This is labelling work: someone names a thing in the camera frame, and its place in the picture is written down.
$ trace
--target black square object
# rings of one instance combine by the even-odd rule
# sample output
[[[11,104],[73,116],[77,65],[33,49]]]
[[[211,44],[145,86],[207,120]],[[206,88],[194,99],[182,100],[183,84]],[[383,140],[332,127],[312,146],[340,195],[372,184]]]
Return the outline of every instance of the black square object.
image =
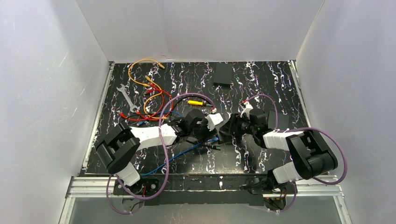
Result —
[[[233,66],[231,64],[216,62],[214,69],[213,85],[231,85]]]
[[[268,127],[275,128],[276,116],[275,111],[270,111],[268,116]],[[289,116],[286,114],[278,113],[278,129],[286,130],[289,127]]]

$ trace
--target white wall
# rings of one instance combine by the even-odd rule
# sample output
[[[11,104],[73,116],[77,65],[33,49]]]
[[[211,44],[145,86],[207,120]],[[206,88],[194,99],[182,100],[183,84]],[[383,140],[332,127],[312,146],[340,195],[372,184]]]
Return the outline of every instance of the white wall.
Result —
[[[394,0],[327,0],[297,57],[313,126],[344,147],[354,223],[395,223]]]
[[[57,223],[108,62],[74,0],[0,2],[0,223]]]
[[[285,61],[296,58],[323,0],[77,2],[116,62]]]

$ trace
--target silver wrench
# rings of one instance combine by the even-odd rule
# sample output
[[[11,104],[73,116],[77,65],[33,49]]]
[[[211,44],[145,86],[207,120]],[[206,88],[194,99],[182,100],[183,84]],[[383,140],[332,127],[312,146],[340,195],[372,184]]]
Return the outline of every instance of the silver wrench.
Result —
[[[131,112],[132,112],[132,113],[136,113],[138,108],[137,108],[137,106],[135,106],[135,105],[132,103],[132,101],[131,101],[131,99],[129,98],[127,92],[125,92],[125,86],[124,86],[123,84],[121,84],[121,88],[118,88],[118,87],[117,87],[117,90],[120,91],[120,92],[122,92],[122,94],[124,95],[125,99],[127,100],[128,104],[129,104],[129,107],[130,107]]]

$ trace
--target black marble tabletop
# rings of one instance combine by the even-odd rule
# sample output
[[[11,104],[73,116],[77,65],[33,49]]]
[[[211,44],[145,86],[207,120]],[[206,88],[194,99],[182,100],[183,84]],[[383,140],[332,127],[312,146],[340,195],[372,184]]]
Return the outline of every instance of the black marble tabletop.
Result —
[[[213,85],[215,63],[163,63],[164,70],[154,63],[136,64],[132,76],[144,82],[145,75],[151,77],[163,90],[172,97],[187,92],[196,92],[209,96],[214,100],[218,112],[225,120],[233,112],[241,112],[240,102],[258,93],[270,95],[276,102],[279,113],[289,115],[289,128],[307,126],[307,122],[297,94],[296,86],[291,76],[287,62],[235,62],[233,79],[230,87]],[[122,93],[116,90],[121,84],[127,88],[127,93],[133,103],[144,113],[143,104],[152,94],[145,94],[146,88],[132,82],[128,77],[131,64],[116,64],[106,94],[100,122],[96,131],[96,139],[104,136],[119,121],[123,120],[119,112],[128,114],[129,107]],[[149,111],[157,111],[161,98],[151,101],[146,107]],[[253,107],[262,108],[265,112],[274,111],[272,103],[264,98],[251,100]],[[191,106],[187,101],[180,103],[175,111],[186,114],[192,108],[209,111],[207,107]],[[136,122],[129,121],[131,126]],[[157,126],[157,121],[151,121],[141,127]],[[169,158],[191,147],[189,143],[170,146]],[[162,147],[150,147],[138,151],[132,163],[141,173],[148,173],[164,163]],[[171,174],[265,174],[272,168],[279,167],[290,161],[290,154],[278,149],[265,149],[257,146],[253,138],[244,135],[242,141],[221,145],[221,150],[211,150],[205,147],[194,149],[170,163]],[[107,174],[94,149],[90,152],[86,174]]]

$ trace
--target screwdriver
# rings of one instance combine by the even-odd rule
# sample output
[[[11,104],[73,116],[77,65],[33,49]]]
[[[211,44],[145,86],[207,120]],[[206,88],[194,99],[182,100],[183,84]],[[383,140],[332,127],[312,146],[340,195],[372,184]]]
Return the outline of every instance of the screwdriver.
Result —
[[[197,106],[212,106],[211,104],[207,104],[206,102],[199,102],[194,100],[189,100],[187,101],[187,103],[190,105],[197,105]]]

